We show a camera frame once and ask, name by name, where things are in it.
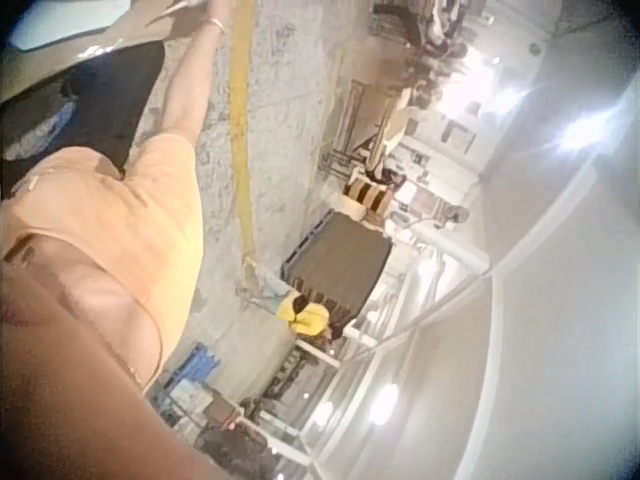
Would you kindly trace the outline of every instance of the ceiling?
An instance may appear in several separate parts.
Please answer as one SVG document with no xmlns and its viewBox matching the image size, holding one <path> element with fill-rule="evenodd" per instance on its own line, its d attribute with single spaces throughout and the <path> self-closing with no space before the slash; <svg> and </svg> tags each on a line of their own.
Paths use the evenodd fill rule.
<svg viewBox="0 0 640 480">
<path fill-rule="evenodd" d="M 617 19 L 549 47 L 539 88 L 484 179 L 493 264 L 509 259 L 578 172 L 581 194 L 526 255 L 379 360 L 353 416 L 315 438 L 329 478 L 624 478 L 640 454 L 637 120 L 606 154 L 554 145 L 562 128 L 627 88 L 638 68 L 629 33 Z M 367 364 L 349 368 L 336 401 L 353 398 Z M 375 426 L 371 404 L 390 382 L 398 403 Z"/>
</svg>

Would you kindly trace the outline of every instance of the hand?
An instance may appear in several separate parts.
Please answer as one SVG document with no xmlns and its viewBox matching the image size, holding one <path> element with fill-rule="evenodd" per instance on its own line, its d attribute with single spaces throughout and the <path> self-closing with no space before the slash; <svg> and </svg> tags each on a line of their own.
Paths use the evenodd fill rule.
<svg viewBox="0 0 640 480">
<path fill-rule="evenodd" d="M 207 0 L 207 15 L 217 18 L 226 27 L 231 19 L 233 0 Z"/>
</svg>

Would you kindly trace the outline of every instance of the orange shirt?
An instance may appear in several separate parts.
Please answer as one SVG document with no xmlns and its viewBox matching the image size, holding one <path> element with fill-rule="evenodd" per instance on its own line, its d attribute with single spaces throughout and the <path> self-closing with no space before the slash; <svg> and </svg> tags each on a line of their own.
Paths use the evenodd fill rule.
<svg viewBox="0 0 640 480">
<path fill-rule="evenodd" d="M 160 362 L 186 325 L 203 253 L 193 146 L 163 133 L 147 141 L 124 178 L 84 147 L 40 162 L 1 208 L 2 256 L 39 234 L 84 252 L 118 280 L 158 327 Z"/>
</svg>

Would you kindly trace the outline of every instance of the bracelet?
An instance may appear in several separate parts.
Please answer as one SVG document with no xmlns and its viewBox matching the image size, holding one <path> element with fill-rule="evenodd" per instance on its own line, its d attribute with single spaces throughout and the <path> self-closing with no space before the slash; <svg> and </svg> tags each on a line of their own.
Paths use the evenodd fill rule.
<svg viewBox="0 0 640 480">
<path fill-rule="evenodd" d="M 206 21 L 218 27 L 222 33 L 227 33 L 227 30 L 224 28 L 224 25 L 220 20 L 215 17 L 207 17 Z"/>
</svg>

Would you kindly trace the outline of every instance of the floor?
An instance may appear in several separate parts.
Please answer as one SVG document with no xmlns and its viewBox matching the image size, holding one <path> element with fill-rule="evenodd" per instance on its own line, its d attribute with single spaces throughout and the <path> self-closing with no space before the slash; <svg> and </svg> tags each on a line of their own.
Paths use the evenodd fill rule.
<svg viewBox="0 0 640 480">
<path fill-rule="evenodd" d="M 367 0 L 270 0 L 255 4 L 248 101 L 253 233 L 258 260 L 277 269 L 327 208 L 318 153 L 331 143 L 350 80 L 353 46 L 366 35 Z M 155 126 L 171 72 L 188 40 L 166 44 L 166 61 L 137 132 Z M 190 319 L 167 364 L 196 341 L 222 363 L 210 383 L 233 400 L 266 386 L 294 337 L 284 323 L 234 295 L 241 241 L 229 139 L 229 37 L 219 48 L 209 114 L 197 148 L 205 254 Z"/>
</svg>

